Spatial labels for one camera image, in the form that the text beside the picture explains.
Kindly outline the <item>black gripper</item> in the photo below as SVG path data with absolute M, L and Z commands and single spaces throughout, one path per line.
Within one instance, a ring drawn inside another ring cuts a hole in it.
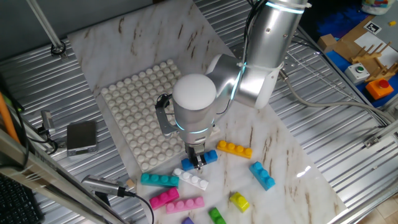
M 205 143 L 189 144 L 185 143 L 185 151 L 189 161 L 194 168 L 200 170 L 203 167 L 203 154 L 205 153 Z

